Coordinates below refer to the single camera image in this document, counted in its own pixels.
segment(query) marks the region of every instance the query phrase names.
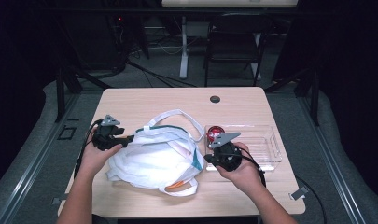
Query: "clear plastic container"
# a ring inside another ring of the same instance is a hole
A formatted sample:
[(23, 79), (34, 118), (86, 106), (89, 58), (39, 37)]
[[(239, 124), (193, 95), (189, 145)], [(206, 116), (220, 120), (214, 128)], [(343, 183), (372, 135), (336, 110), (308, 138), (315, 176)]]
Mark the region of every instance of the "clear plastic container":
[[(241, 133), (232, 139), (232, 142), (242, 142), (249, 147), (250, 155), (255, 159), (263, 171), (273, 171), (282, 161), (281, 152), (275, 139), (273, 127), (268, 125), (206, 125), (205, 133), (213, 126), (221, 127), (225, 133)], [(205, 140), (205, 153), (212, 154), (212, 148), (208, 147), (209, 141)], [(216, 170), (211, 163), (206, 170)]]

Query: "human hand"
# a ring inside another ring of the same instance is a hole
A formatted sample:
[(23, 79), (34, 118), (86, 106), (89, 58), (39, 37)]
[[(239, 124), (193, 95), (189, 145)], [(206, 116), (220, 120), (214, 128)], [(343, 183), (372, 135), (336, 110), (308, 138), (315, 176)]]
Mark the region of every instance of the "human hand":
[(121, 148), (122, 144), (113, 146), (110, 149), (104, 151), (98, 149), (93, 145), (92, 136), (96, 128), (91, 130), (89, 138), (87, 139), (87, 145), (84, 149), (79, 174), (89, 175), (94, 177), (104, 167), (107, 159), (116, 154)]
[[(249, 157), (246, 151), (249, 151), (247, 145), (243, 143), (234, 143), (237, 147), (242, 148), (242, 155)], [(234, 171), (228, 172), (223, 167), (217, 166), (217, 170), (220, 175), (226, 179), (229, 179), (235, 187), (240, 189), (243, 193), (248, 194), (250, 190), (256, 190), (262, 188), (261, 180), (259, 178), (259, 171), (257, 167), (250, 161), (242, 159), (241, 165)]]

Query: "black cable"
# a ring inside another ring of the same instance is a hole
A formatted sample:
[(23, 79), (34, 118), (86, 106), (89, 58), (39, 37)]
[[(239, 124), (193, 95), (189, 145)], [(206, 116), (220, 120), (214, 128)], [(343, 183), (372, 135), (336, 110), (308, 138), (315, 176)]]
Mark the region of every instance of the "black cable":
[(96, 124), (99, 125), (102, 121), (103, 121), (103, 119), (98, 119), (98, 120), (96, 120), (96, 121), (90, 126), (90, 128), (87, 130), (86, 137), (85, 137), (85, 139), (84, 139), (83, 144), (81, 145), (80, 154), (78, 155), (78, 158), (77, 158), (77, 161), (76, 161), (75, 172), (74, 172), (73, 178), (76, 177), (76, 175), (77, 175), (77, 173), (78, 173), (78, 170), (80, 169), (81, 160), (83, 159), (84, 149), (86, 148), (86, 146), (87, 146), (90, 142), (92, 142), (92, 140), (91, 140), (90, 142), (87, 142), (87, 140), (89, 139), (89, 136), (90, 136), (90, 133), (91, 133), (93, 127), (94, 127)]
[(316, 194), (316, 192), (314, 191), (313, 188), (311, 188), (311, 186), (305, 182), (301, 177), (297, 176), (297, 175), (294, 175), (298, 180), (300, 180), (300, 182), (302, 182), (305, 187), (307, 187), (313, 194), (314, 196), (316, 197), (317, 201), (319, 202), (319, 205), (320, 205), (320, 208), (322, 209), (322, 214), (323, 214), (323, 223), (326, 224), (327, 223), (327, 218), (326, 218), (326, 211), (325, 211), (325, 207), (323, 206), (322, 204), (322, 201), (320, 201), (320, 198), (319, 196)]

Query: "white plastic bag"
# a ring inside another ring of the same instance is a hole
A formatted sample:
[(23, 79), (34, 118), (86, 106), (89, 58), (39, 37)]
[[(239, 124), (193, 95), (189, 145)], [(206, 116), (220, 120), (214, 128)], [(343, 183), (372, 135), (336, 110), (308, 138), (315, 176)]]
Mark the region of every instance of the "white plastic bag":
[[(184, 115), (200, 133), (193, 139), (184, 129), (171, 125), (155, 126), (172, 115)], [(203, 169), (203, 156), (197, 143), (204, 129), (190, 115), (180, 109), (159, 114), (143, 129), (136, 131), (133, 141), (109, 159), (106, 173), (111, 181), (124, 180), (138, 188), (158, 189), (172, 196), (188, 196), (197, 191), (196, 176)], [(168, 192), (171, 186), (189, 182), (191, 187)]]

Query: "red object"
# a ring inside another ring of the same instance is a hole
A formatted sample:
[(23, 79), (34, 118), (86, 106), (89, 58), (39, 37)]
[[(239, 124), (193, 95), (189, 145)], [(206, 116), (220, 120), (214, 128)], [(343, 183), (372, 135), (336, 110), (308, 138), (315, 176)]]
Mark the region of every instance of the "red object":
[(208, 137), (208, 141), (212, 143), (215, 141), (215, 138), (218, 137), (221, 133), (225, 133), (224, 129), (222, 129), (219, 126), (212, 126), (209, 130), (206, 136)]

